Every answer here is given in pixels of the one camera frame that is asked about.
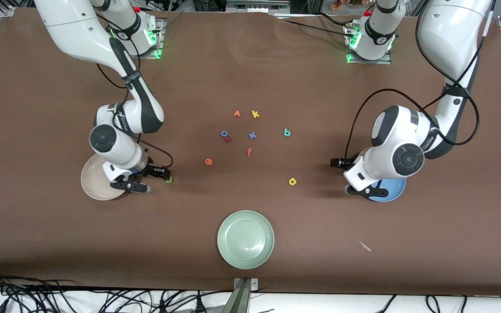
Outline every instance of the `white paper scrap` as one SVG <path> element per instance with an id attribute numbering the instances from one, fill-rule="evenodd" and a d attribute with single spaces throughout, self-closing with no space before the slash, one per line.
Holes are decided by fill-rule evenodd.
<path id="1" fill-rule="evenodd" d="M 359 240 L 359 242 L 362 244 L 362 247 L 365 248 L 368 252 L 371 252 L 372 249 L 368 248 L 368 246 L 364 243 L 362 243 L 362 241 Z"/>

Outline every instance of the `plate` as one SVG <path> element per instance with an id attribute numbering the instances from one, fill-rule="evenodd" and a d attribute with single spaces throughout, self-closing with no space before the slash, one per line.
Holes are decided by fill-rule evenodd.
<path id="1" fill-rule="evenodd" d="M 238 211 L 221 223 L 217 249 L 229 265 L 250 270 L 262 265 L 274 248 L 274 230 L 262 214 Z"/>
<path id="2" fill-rule="evenodd" d="M 80 183 L 86 194 L 95 200 L 112 200 L 121 196 L 125 191 L 111 188 L 110 181 L 104 173 L 103 164 L 106 162 L 101 156 L 94 154 L 86 161 L 80 174 Z"/>

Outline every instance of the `blue plate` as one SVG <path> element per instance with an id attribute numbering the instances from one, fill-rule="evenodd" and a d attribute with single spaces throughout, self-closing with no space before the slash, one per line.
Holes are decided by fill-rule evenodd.
<path id="1" fill-rule="evenodd" d="M 369 199 L 376 202 L 390 202 L 396 200 L 401 196 L 403 190 L 405 190 L 406 178 L 398 178 L 397 180 L 382 180 L 380 183 L 380 188 L 388 190 L 388 196 L 370 196 Z"/>

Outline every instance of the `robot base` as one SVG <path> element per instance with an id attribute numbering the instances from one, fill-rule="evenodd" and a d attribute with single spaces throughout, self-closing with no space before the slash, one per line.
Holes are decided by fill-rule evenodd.
<path id="1" fill-rule="evenodd" d="M 146 24 L 145 27 L 145 32 L 147 30 L 157 30 L 156 33 L 147 33 L 148 35 L 145 36 L 145 40 L 148 41 L 148 44 L 150 46 L 147 46 L 147 49 L 145 52 L 141 52 L 140 58 L 141 59 L 161 59 L 161 52 L 164 48 L 164 40 L 165 40 L 165 26 L 167 24 L 167 19 L 165 18 L 156 18 L 155 16 L 151 16 L 146 14 L 145 12 L 139 12 L 139 16 L 141 16 L 141 20 Z M 131 57 L 133 59 L 138 59 L 137 53 L 135 50 L 132 48 L 133 44 L 131 41 L 122 41 L 123 45 L 127 48 L 129 51 L 129 54 L 131 54 Z"/>
<path id="2" fill-rule="evenodd" d="M 367 60 L 360 57 L 357 52 L 347 46 L 347 63 L 362 63 L 362 64 L 391 64 L 390 52 L 386 52 L 381 59 Z"/>

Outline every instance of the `black cable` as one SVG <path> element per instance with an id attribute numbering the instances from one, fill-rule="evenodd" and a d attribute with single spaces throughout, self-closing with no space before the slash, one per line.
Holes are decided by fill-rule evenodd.
<path id="1" fill-rule="evenodd" d="M 84 291 L 88 291 L 90 293 L 107 293 L 108 294 L 108 297 L 109 297 L 109 294 L 111 293 L 109 290 L 107 291 L 94 291 L 94 290 L 89 290 L 89 289 L 86 289 L 86 288 L 83 288 Z M 115 296 L 117 296 L 118 298 L 123 298 L 123 299 L 127 299 L 127 300 L 131 300 L 133 302 L 136 302 L 136 303 L 141 303 L 141 304 L 145 304 L 145 305 L 148 305 L 148 303 L 146 301 L 141 301 L 141 300 L 137 300 L 137 299 L 132 299 L 130 297 L 127 297 L 127 296 L 124 296 L 124 295 L 119 295 L 119 294 L 114 294 Z M 153 303 L 151 305 L 148 305 L 152 308 L 156 308 L 157 306 L 153 305 Z"/>
<path id="2" fill-rule="evenodd" d="M 14 289 L 14 290 L 18 290 L 20 291 L 20 293 L 22 293 L 23 295 L 27 295 L 28 297 L 30 297 L 31 299 L 33 299 L 34 303 L 36 304 L 36 309 L 39 310 L 39 311 L 42 311 L 44 313 L 49 313 L 51 310 L 49 310 L 45 305 L 44 303 L 41 303 L 39 299 L 37 299 L 33 293 L 31 293 L 30 291 L 28 291 L 28 289 L 25 289 L 23 287 L 19 287 L 17 285 L 9 285 L 7 283 L 1 283 L 0 282 L 0 286 L 3 286 L 3 287 L 8 287 L 8 288 L 11 288 L 11 289 Z M 26 308 L 26 310 L 28 312 L 32 312 L 28 307 L 26 307 L 24 305 L 24 303 L 22 303 L 22 301 L 20 301 L 20 299 L 18 299 L 18 293 L 8 293 L 8 290 L 7 290 L 7 296 L 12 299 L 14 302 L 18 303 L 19 305 L 22 305 L 24 308 Z"/>
<path id="3" fill-rule="evenodd" d="M 493 0 L 492 3 L 491 3 L 491 7 L 489 8 L 489 12 L 493 12 L 495 4 L 496 4 L 496 0 Z M 484 41 L 485 41 L 485 38 L 486 38 L 486 32 L 483 34 L 483 37 L 481 38 L 481 42 L 479 43 L 479 46 L 477 47 L 477 51 L 475 51 L 475 54 L 471 58 L 471 61 L 469 62 L 469 65 L 467 65 L 467 68 L 460 75 L 459 79 L 455 80 L 453 77 L 451 77 L 450 75 L 448 75 L 446 72 L 444 72 L 442 69 L 440 69 L 437 65 L 434 64 L 434 62 L 426 55 L 426 52 L 424 51 L 423 46 L 421 46 L 421 44 L 420 44 L 420 39 L 419 39 L 420 20 L 421 20 L 421 17 L 423 16 L 423 14 L 424 14 L 424 12 L 426 10 L 427 5 L 428 5 L 428 1 L 423 4 L 423 6 L 422 6 L 422 8 L 420 10 L 420 13 L 419 13 L 419 18 L 417 18 L 417 22 L 416 22 L 416 26 L 415 26 L 415 42 L 417 44 L 417 47 L 419 48 L 419 51 L 423 55 L 423 58 L 430 64 L 430 66 L 432 66 L 435 70 L 437 70 L 439 73 L 441 73 L 444 77 L 446 77 L 448 80 L 450 80 L 452 83 L 454 83 L 453 84 L 454 87 L 459 87 L 459 88 L 462 88 L 464 90 L 467 90 L 467 89 L 465 89 L 459 83 L 459 81 L 461 81 L 461 79 L 465 76 L 465 74 L 469 71 L 469 69 L 471 68 L 471 66 L 473 65 L 473 63 L 475 62 L 475 60 L 477 59 L 477 57 L 478 57 L 478 55 L 479 55 L 479 53 L 480 53 L 480 51 L 481 51 L 481 49 L 483 47 L 483 44 L 484 44 Z M 473 100 L 473 98 L 471 97 L 471 95 L 469 93 L 468 93 L 467 99 L 471 102 L 471 105 L 473 106 L 473 109 L 475 110 L 475 117 L 476 117 L 475 129 L 473 130 L 473 133 L 471 134 L 471 136 L 469 136 L 469 138 L 467 140 L 465 140 L 465 141 L 463 141 L 461 143 L 455 143 L 455 142 L 449 140 L 447 137 L 444 137 L 442 135 L 442 133 L 441 133 L 440 130 L 438 130 L 438 133 L 442 137 L 443 141 L 445 141 L 445 143 L 447 143 L 449 145 L 464 145 L 464 144 L 467 144 L 469 141 L 471 141 L 473 139 L 473 137 L 477 133 L 477 130 L 479 128 L 479 124 L 481 123 L 481 119 L 480 119 L 480 116 L 479 116 L 478 107 L 477 107 L 475 101 Z M 429 117 L 429 119 L 431 120 L 431 122 L 433 122 L 432 118 L 429 115 L 427 115 L 427 117 Z"/>
<path id="4" fill-rule="evenodd" d="M 463 313 L 463 311 L 465 311 L 465 305 L 467 305 L 467 296 L 463 296 L 463 303 L 461 304 L 461 310 L 459 313 Z"/>
<path id="5" fill-rule="evenodd" d="M 202 297 L 200 295 L 200 290 L 197 291 L 197 307 L 194 309 L 194 312 L 195 313 L 201 313 L 201 312 L 207 313 L 206 307 L 202 303 Z"/>
<path id="6" fill-rule="evenodd" d="M 204 296 L 207 296 L 207 295 L 213 295 L 214 293 L 229 293 L 229 292 L 232 292 L 232 290 L 230 290 L 230 291 L 229 290 L 228 291 L 226 291 L 226 290 L 211 291 L 210 293 L 203 293 L 201 295 L 201 297 L 204 297 Z M 169 313 L 174 313 L 175 311 L 177 311 L 183 305 L 185 305 L 185 304 L 187 304 L 187 303 L 189 303 L 191 301 L 195 301 L 197 299 L 197 297 L 198 297 L 197 295 L 191 295 L 191 296 L 186 297 L 185 299 L 182 299 L 181 301 L 184 301 L 186 299 L 189 299 L 189 300 L 181 303 L 180 305 L 178 305 L 177 307 L 175 307 L 175 309 L 169 311 Z"/>
<path id="7" fill-rule="evenodd" d="M 383 309 L 381 309 L 380 311 L 378 311 L 378 313 L 385 313 L 386 310 L 388 309 L 388 307 L 390 307 L 390 304 L 392 303 L 392 301 L 394 301 L 395 297 L 397 297 L 397 295 L 393 295 L 389 300 L 388 302 L 386 303 L 386 305 L 384 306 Z"/>
<path id="8" fill-rule="evenodd" d="M 5 286 L 7 288 L 7 295 L 10 299 L 12 299 L 14 302 L 16 303 L 19 303 L 19 304 L 22 304 L 19 299 L 18 299 L 18 294 L 11 294 L 8 292 L 8 289 L 9 288 L 15 288 L 15 289 L 19 289 L 22 293 L 26 293 L 30 298 L 32 298 L 35 303 L 36 303 L 36 309 L 38 310 L 42 310 L 42 311 L 48 311 L 48 309 L 45 307 L 45 305 L 43 304 L 45 299 L 42 299 L 41 297 L 39 299 L 36 299 L 36 297 L 34 296 L 33 293 L 30 293 L 30 291 L 28 291 L 27 289 L 24 289 L 24 288 L 19 288 L 17 287 L 16 285 L 12 284 L 10 282 L 11 279 L 16 279 L 16 280 L 26 280 L 26 281 L 34 281 L 36 283 L 41 283 L 44 287 L 46 287 L 46 289 L 48 289 L 48 291 L 51 292 L 51 289 L 50 289 L 50 284 L 48 282 L 52 282 L 52 283 L 57 283 L 58 284 L 58 281 L 59 280 L 52 280 L 52 281 L 45 281 L 45 280 L 40 280 L 40 279 L 34 279 L 32 277 L 22 277 L 22 276 L 11 276 L 11 275 L 5 275 L 5 276 L 0 276 L 0 285 L 1 286 Z M 53 298 L 53 301 L 54 303 L 56 304 L 57 301 L 54 297 L 54 295 L 52 294 L 52 298 Z M 48 303 L 50 305 L 50 307 L 52 307 L 52 311 L 56 312 L 56 313 L 60 313 L 60 310 L 56 304 L 56 306 L 53 305 L 53 303 L 51 301 L 49 301 L 48 299 Z"/>
<path id="9" fill-rule="evenodd" d="M 96 16 L 98 16 L 102 20 L 105 20 L 107 23 L 112 24 L 118 30 L 121 30 L 122 32 L 125 32 L 125 30 L 123 28 L 121 28 L 121 27 L 117 26 L 117 24 L 111 22 L 111 20 L 108 20 L 107 18 L 105 18 L 105 17 L 103 17 L 103 16 L 101 16 L 99 14 L 96 14 Z M 140 70 L 140 53 L 139 53 L 139 50 L 137 49 L 137 46 L 135 45 L 135 42 L 133 41 L 133 39 L 131 39 L 130 36 L 129 36 L 129 41 L 133 44 L 133 47 L 135 48 L 135 51 L 137 52 L 137 59 L 139 61 L 139 70 Z M 107 77 L 107 75 L 104 73 L 104 71 L 102 70 L 102 68 L 100 67 L 99 64 L 96 64 L 96 66 L 100 70 L 100 73 L 102 73 L 102 75 L 106 78 L 106 80 L 111 83 L 111 85 L 114 85 L 115 87 L 120 88 L 120 89 L 127 89 L 127 87 L 121 87 L 121 86 L 117 85 L 116 83 L 114 83 L 113 81 L 111 81 L 111 79 L 109 77 Z"/>
<path id="10" fill-rule="evenodd" d="M 336 32 L 334 30 L 327 30 L 326 28 L 320 28 L 320 27 L 316 27 L 316 26 L 312 26 L 312 25 L 302 24 L 302 23 L 294 22 L 292 20 L 284 20 L 284 21 L 286 21 L 288 23 L 291 23 L 291 24 L 295 24 L 295 25 L 300 25 L 300 26 L 305 26 L 305 27 L 308 27 L 308 28 L 313 28 L 315 30 L 322 30 L 322 31 L 328 32 L 328 33 L 340 34 L 340 35 L 346 36 L 346 37 L 353 37 L 353 35 L 349 34 L 349 33 Z"/>
<path id="11" fill-rule="evenodd" d="M 65 303 L 67 303 L 68 307 L 70 307 L 71 311 L 73 311 L 73 313 L 78 313 L 71 305 L 71 303 L 69 303 L 69 301 L 67 300 L 67 297 L 65 297 L 63 291 L 61 291 L 61 286 L 59 285 L 59 282 L 55 282 L 56 286 L 57 286 L 57 290 L 58 292 L 61 294 L 61 297 L 63 298 L 63 300 L 65 301 Z"/>
<path id="12" fill-rule="evenodd" d="M 332 22 L 332 23 L 334 23 L 336 25 L 339 25 L 339 26 L 345 26 L 346 23 L 349 23 L 349 22 L 353 21 L 353 20 L 349 20 L 348 22 L 338 22 L 337 20 L 334 20 L 331 16 L 329 16 L 328 14 L 326 14 L 324 12 L 316 12 L 316 13 L 314 13 L 314 15 L 322 15 L 325 18 L 327 18 L 330 22 Z"/>
<path id="13" fill-rule="evenodd" d="M 105 20 L 106 22 L 108 22 L 109 24 L 112 24 L 113 26 L 115 26 L 115 28 L 117 28 L 118 30 L 121 30 L 123 33 L 125 32 L 125 30 L 119 26 L 117 26 L 117 24 L 111 22 L 111 20 L 108 20 L 107 18 L 99 15 L 96 13 L 96 16 L 98 16 L 99 18 L 101 18 L 102 20 Z M 133 41 L 133 39 L 131 38 L 131 36 L 129 36 L 129 41 L 133 44 L 133 47 L 135 48 L 135 51 L 137 52 L 137 59 L 139 60 L 139 69 L 140 69 L 140 53 L 139 53 L 139 50 L 137 48 L 137 46 L 135 45 L 135 42 Z"/>
<path id="14" fill-rule="evenodd" d="M 436 303 L 436 311 L 434 311 L 434 309 L 430 306 L 430 303 L 428 302 L 428 300 L 430 298 L 434 299 L 434 303 Z M 436 297 L 434 297 L 434 296 L 426 296 L 425 297 L 425 303 L 426 303 L 426 306 L 428 307 L 428 309 L 432 313 L 440 313 L 440 305 L 438 304 L 438 300 L 436 300 Z"/>
<path id="15" fill-rule="evenodd" d="M 118 84 L 111 81 L 111 79 L 109 77 L 107 77 L 107 75 L 104 73 L 104 71 L 102 70 L 101 66 L 98 63 L 96 63 L 96 66 L 98 67 L 98 70 L 100 70 L 100 73 L 102 73 L 102 75 L 106 78 L 106 80 L 111 83 L 111 85 L 114 85 L 115 87 L 117 87 L 119 89 L 127 89 L 127 87 L 121 87 Z"/>
<path id="16" fill-rule="evenodd" d="M 152 5 L 153 5 L 153 7 L 154 7 L 154 8 L 157 8 L 158 10 L 161 10 L 161 11 L 163 11 L 163 10 L 164 10 L 163 8 L 160 8 L 159 6 L 157 6 L 157 4 L 155 4 L 155 3 L 151 3 L 149 0 L 147 0 L 147 6 L 148 6 L 148 4 L 152 4 Z"/>
<path id="17" fill-rule="evenodd" d="M 125 94 L 125 98 L 123 99 L 123 102 L 121 102 L 121 103 L 118 105 L 119 107 L 120 107 L 120 106 L 122 106 L 122 105 L 123 105 L 123 104 L 127 101 L 127 97 L 128 97 L 128 96 L 129 96 L 129 91 L 127 91 L 127 93 Z M 154 148 L 154 149 L 156 149 L 157 151 L 159 151 L 159 152 L 161 152 L 161 153 L 163 153 L 163 154 L 167 155 L 167 156 L 169 157 L 169 159 L 171 160 L 171 162 L 170 162 L 167 166 L 162 166 L 163 168 L 169 168 L 169 167 L 171 167 L 171 166 L 173 165 L 173 155 L 171 155 L 169 152 L 167 152 L 167 151 L 165 151 L 165 150 L 163 150 L 163 149 L 161 149 L 161 148 L 158 148 L 158 147 L 156 147 L 155 145 L 153 145 L 153 144 L 151 144 L 151 143 L 149 143 L 149 142 L 147 142 L 147 141 L 145 141 L 145 140 L 141 139 L 140 137 L 135 137 L 134 135 L 132 135 L 132 134 L 128 133 L 128 132 L 127 132 L 127 131 L 125 131 L 125 130 L 123 130 L 123 128 L 118 127 L 118 126 L 117 126 L 117 124 L 115 123 L 115 117 L 117 117 L 117 111 L 115 111 L 115 112 L 114 112 L 113 117 L 112 117 L 112 119 L 113 119 L 113 126 L 114 126 L 117 130 L 119 130 L 119 131 L 121 131 L 121 132 L 125 133 L 127 136 L 129 136 L 129 137 L 133 138 L 134 140 L 137 140 L 137 143 L 140 141 L 140 142 L 142 142 L 143 144 L 147 145 L 148 147 Z"/>
<path id="18" fill-rule="evenodd" d="M 137 295 L 135 295 L 135 296 L 133 296 L 133 297 L 129 297 L 128 301 L 126 301 L 125 303 L 123 303 L 123 305 L 121 305 L 121 306 L 117 307 L 117 309 L 115 309 L 115 313 L 118 313 L 118 312 L 119 312 L 119 311 L 121 311 L 121 309 L 123 309 L 124 307 L 127 307 L 127 306 L 129 306 L 129 305 L 133 305 L 133 304 L 137 304 L 137 305 L 139 305 L 139 306 L 140 306 L 140 311 L 141 311 L 141 313 L 142 313 L 142 311 L 143 311 L 143 306 L 140 304 L 140 302 L 139 302 L 139 301 L 134 301 L 134 300 L 135 300 L 135 298 L 140 297 L 140 296 L 142 296 L 142 295 L 143 295 L 143 294 L 145 294 L 145 293 L 149 293 L 149 291 L 148 291 L 148 290 L 145 290 L 145 291 L 143 291 L 143 292 L 141 292 L 141 293 L 138 293 Z"/>
<path id="19" fill-rule="evenodd" d="M 159 309 L 160 309 L 160 310 L 161 310 L 161 309 L 165 309 L 165 307 L 166 307 L 166 305 L 165 305 L 165 301 L 166 301 L 166 300 L 164 301 L 164 295 L 165 295 L 165 293 L 166 293 L 167 291 L 169 291 L 169 290 L 163 290 L 163 291 L 161 292 L 160 304 L 159 304 L 158 306 L 153 307 L 153 309 L 152 309 L 150 312 L 148 312 L 148 313 L 154 313 L 155 311 L 158 311 Z"/>
<path id="20" fill-rule="evenodd" d="M 177 297 L 178 295 L 180 295 L 182 293 L 182 291 L 177 291 L 176 293 L 174 293 L 173 295 L 169 296 L 166 300 L 165 300 L 165 305 L 168 306 L 168 305 L 171 305 L 171 302 L 173 301 L 173 299 L 175 299 L 175 297 Z"/>
<path id="21" fill-rule="evenodd" d="M 433 101 L 431 101 L 430 103 L 428 103 L 427 105 L 425 105 L 423 107 L 423 109 L 426 109 L 427 107 L 430 107 L 431 105 L 433 105 L 434 103 L 436 103 L 438 100 L 442 99 L 445 95 L 446 95 L 445 93 L 442 93 L 436 99 L 434 99 Z"/>
<path id="22" fill-rule="evenodd" d="M 130 291 L 123 291 L 123 292 L 120 291 L 117 294 L 121 294 L 122 296 L 125 296 L 127 293 L 130 293 Z M 110 293 L 110 294 L 112 295 L 112 297 L 109 300 L 106 300 L 104 302 L 104 304 L 102 305 L 102 307 L 100 308 L 98 313 L 105 313 L 106 309 L 119 299 L 119 297 L 116 297 L 116 294 L 114 294 L 114 293 Z"/>

